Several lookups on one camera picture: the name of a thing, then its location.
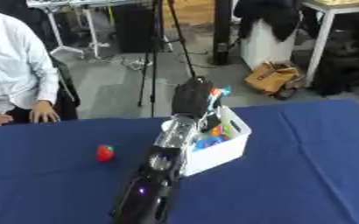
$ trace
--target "stand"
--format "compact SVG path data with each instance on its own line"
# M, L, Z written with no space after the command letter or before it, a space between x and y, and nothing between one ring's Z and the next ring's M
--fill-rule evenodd
M147 52L145 53L145 58L144 58L144 66L143 66L143 80L141 83L141 88L140 88L140 97L139 97L139 101L138 101L138 106L142 107L143 106L143 96L144 96L144 88L145 88L145 78L147 75L147 69L148 69L148 64L149 64L149 60L150 60L150 53L152 53L152 60L153 60L153 64L152 64L152 82L151 82L151 95L150 95L150 102L151 102L151 117L155 116L155 101L156 101L156 80L157 80L157 64L158 64L158 43L162 44L162 38L161 35L162 33L158 33L158 31L162 30L162 26L163 23L161 22L163 20L163 16L161 13L162 12L162 8L163 8L163 1L164 0L152 0L152 18L151 18L151 28L150 28L150 44L147 47ZM182 30L180 29L180 23L179 20L177 18L177 14L175 12L174 9L174 1L173 0L167 0L167 4L170 8L170 12L172 14L172 19L174 20L174 25L175 25L175 29L177 30L178 36L179 38L176 40L172 40L168 43L172 43L172 42L177 42L179 41L182 45L182 50L184 51L185 57L186 57L186 61L189 67L189 72L192 76L192 78L196 77L196 73L194 71L194 68L192 66L192 62L190 60L189 57L189 53L187 51L187 46L185 44L185 39L184 36L182 34Z

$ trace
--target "white container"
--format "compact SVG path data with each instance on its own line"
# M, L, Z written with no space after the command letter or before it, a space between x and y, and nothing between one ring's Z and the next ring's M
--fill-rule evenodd
M278 41L272 28L260 19L253 24L249 37L241 40L241 57L252 70L265 61L288 61L292 57L296 32L284 42Z
M230 140L203 150L188 149L185 176L204 172L243 155L251 129L230 108L223 106L221 113L222 124L228 127Z

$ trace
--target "table leg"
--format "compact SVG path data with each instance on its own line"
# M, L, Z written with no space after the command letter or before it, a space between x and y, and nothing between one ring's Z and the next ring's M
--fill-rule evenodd
M59 45L57 48L52 50L50 52L50 54L53 55L53 54L55 54L55 53L57 53L59 51L65 50L65 51L69 51L71 53L79 53L79 54L81 54L81 58L83 59L84 58L84 52L82 50L64 45L64 42L62 41L62 38L61 38L61 35L60 35L60 32L59 32L59 28L57 27L57 23L55 22L53 12L51 10L49 10L46 13L47 13L47 16L49 17L50 25L52 26L54 36L55 36L55 38L57 40L57 43Z
M52 26L54 36L57 39L57 43L60 47L64 46L64 43L62 42L61 35L59 32L59 28L57 27L57 23L55 22L54 15L52 11L49 11L47 13L47 16L49 17L50 25Z
M316 40L312 58L310 59L309 68L306 74L306 86L309 87L312 84L314 74L318 65L320 64L322 53L324 52L325 45L327 43L328 35L334 22L334 10L329 10L325 13L320 28L319 37Z
M84 9L84 13L86 14L89 30L91 31L92 45L94 47L94 56L96 59L100 59L99 42L98 42L98 38L96 37L94 21L92 20L91 10L89 9L89 7L86 7Z

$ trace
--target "blue table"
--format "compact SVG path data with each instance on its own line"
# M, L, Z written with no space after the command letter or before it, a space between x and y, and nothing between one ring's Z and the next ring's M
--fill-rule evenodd
M169 224L359 224L359 104L235 112L246 155L182 182ZM162 119L0 127L0 224L108 224L120 185ZM95 161L98 144L116 159Z

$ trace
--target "floor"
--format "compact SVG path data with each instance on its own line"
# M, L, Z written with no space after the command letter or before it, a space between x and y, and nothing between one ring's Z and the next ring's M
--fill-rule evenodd
M323 98L305 89L300 90L288 101L278 101L243 84L243 78L250 73L249 68L239 56L237 48L230 54L230 64L227 66L212 66L208 57L212 49L211 24L203 26L183 27L188 50L192 53L192 61L198 75L206 76L217 87L231 86L233 92L223 99L223 104L230 107L248 107L272 103L316 101ZM156 94L155 116L169 116L171 114L172 93L176 85L188 78L187 65L182 63L183 55L178 44L173 44L174 52L161 52L158 55L158 78ZM106 60L78 59L72 53L61 52L55 55L69 65L74 77L74 84L78 88L81 105L80 117L103 118L122 117L139 118L151 115L149 98L151 94L151 73L146 80L143 107L138 107L142 76L123 65L123 61L139 60L142 53L121 54L116 47L102 49L102 55L113 57ZM352 98L359 101L359 88L354 93L344 93L328 99Z

